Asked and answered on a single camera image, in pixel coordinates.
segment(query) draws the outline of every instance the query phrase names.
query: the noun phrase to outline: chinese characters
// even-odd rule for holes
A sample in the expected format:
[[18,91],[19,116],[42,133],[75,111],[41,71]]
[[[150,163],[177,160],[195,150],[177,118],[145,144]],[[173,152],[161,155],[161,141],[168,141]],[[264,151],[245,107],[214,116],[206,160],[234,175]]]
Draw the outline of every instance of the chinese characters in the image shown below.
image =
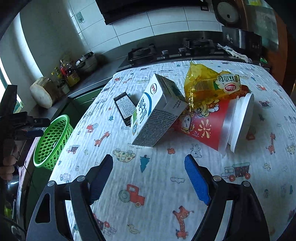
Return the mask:
[[220,82],[238,82],[237,75],[220,75],[218,76]]
[[145,115],[147,114],[146,103],[144,102],[144,98],[140,100],[139,103],[139,112],[140,112],[140,124],[142,123]]

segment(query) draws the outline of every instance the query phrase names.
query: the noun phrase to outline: gas stove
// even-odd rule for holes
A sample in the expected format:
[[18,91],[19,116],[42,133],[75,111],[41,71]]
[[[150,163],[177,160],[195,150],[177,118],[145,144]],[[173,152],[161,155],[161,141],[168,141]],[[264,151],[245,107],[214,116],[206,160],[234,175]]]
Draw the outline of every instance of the gas stove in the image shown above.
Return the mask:
[[223,59],[229,54],[219,50],[217,44],[210,39],[184,38],[179,45],[156,47],[150,44],[145,47],[132,49],[127,58],[119,66],[118,71],[150,64],[183,60]]

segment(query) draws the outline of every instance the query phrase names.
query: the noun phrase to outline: barcode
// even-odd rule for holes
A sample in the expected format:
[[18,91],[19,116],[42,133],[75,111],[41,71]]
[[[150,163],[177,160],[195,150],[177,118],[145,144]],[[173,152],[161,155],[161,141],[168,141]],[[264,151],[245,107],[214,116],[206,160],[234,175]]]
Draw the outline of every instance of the barcode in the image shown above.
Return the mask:
[[212,80],[203,80],[199,81],[194,85],[195,90],[210,90],[209,81]]

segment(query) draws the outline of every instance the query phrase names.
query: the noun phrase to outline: green plastic basket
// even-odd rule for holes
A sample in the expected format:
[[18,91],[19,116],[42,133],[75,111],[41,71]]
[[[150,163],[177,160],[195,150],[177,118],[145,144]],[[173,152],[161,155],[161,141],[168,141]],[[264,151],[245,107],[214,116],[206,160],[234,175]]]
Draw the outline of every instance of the green plastic basket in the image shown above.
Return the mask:
[[44,131],[34,152],[34,165],[53,170],[59,155],[67,143],[73,128],[69,116],[61,115],[56,118]]

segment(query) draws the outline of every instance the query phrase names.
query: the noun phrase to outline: blue gripper pad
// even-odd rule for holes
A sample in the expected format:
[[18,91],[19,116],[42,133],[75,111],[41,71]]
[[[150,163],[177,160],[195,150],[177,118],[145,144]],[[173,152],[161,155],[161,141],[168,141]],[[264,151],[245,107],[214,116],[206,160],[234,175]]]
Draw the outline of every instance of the blue gripper pad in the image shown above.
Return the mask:
[[195,160],[192,155],[187,155],[184,159],[184,166],[187,175],[193,185],[193,188],[200,201],[203,201],[206,205],[209,205],[211,198],[209,195],[209,188],[202,177],[200,171],[198,170]]

